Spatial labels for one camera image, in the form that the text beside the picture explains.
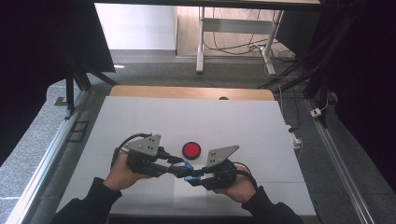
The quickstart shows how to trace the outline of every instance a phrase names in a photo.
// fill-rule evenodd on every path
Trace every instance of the red button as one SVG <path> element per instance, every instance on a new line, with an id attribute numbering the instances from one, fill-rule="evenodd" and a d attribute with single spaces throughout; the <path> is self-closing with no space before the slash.
<path id="1" fill-rule="evenodd" d="M 183 155 L 188 160 L 195 160 L 201 154 L 201 147 L 195 142 L 186 143 L 183 147 Z"/>

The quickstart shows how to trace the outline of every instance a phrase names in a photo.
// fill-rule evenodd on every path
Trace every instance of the wooden edge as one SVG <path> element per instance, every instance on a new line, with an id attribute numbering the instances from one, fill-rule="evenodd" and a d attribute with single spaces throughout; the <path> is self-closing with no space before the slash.
<path id="1" fill-rule="evenodd" d="M 268 90 L 160 87 L 160 86 L 115 86 L 110 96 L 213 99 L 227 97 L 229 100 L 274 101 L 274 95 Z"/>

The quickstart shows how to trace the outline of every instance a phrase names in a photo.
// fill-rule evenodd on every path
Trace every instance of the black sleeve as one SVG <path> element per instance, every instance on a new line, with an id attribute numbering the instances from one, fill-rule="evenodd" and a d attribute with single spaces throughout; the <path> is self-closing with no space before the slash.
<path id="1" fill-rule="evenodd" d="M 122 194 L 106 187 L 103 181 L 96 177 L 87 197 L 70 201 L 55 215 L 51 223 L 105 223 L 111 206 Z"/>
<path id="2" fill-rule="evenodd" d="M 287 205 L 271 203 L 262 186 L 242 208 L 253 215 L 256 224 L 304 224 Z"/>

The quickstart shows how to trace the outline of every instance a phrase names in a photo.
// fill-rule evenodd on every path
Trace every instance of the white table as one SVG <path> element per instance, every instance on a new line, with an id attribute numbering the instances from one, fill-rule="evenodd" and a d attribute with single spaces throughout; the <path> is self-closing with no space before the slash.
<path id="1" fill-rule="evenodd" d="M 102 106 L 58 210 L 84 198 L 95 176 L 106 177 L 114 148 L 135 133 L 160 133 L 161 146 L 179 157 L 185 143 L 199 143 L 203 151 L 193 166 L 205 164 L 209 149 L 239 145 L 230 160 L 246 164 L 273 203 L 316 215 L 277 102 L 113 96 Z M 229 198 L 169 174 L 139 181 L 122 194 L 110 214 L 250 216 Z"/>

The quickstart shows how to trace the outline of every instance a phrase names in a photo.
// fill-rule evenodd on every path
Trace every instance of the desk leg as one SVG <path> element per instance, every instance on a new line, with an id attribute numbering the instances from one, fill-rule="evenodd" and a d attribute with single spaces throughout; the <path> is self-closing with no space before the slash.
<path id="1" fill-rule="evenodd" d="M 268 74 L 270 76 L 274 76 L 276 75 L 276 71 L 274 69 L 274 66 L 272 64 L 271 61 L 271 57 L 270 57 L 270 50 L 271 50 L 271 45 L 274 41 L 274 37 L 276 34 L 276 30 L 277 30 L 277 26 L 279 25 L 279 21 L 280 21 L 280 17 L 282 16 L 283 11 L 278 11 L 277 15 L 275 17 L 272 29 L 271 29 L 271 33 L 268 36 L 268 41 L 267 44 L 265 45 L 265 48 L 261 50 L 262 52 L 262 57 L 264 58 L 265 61 L 265 66 L 267 67 L 268 70 Z"/>
<path id="2" fill-rule="evenodd" d="M 199 43 L 197 52 L 197 67 L 196 73 L 204 72 L 204 19 L 205 8 L 199 7 Z"/>

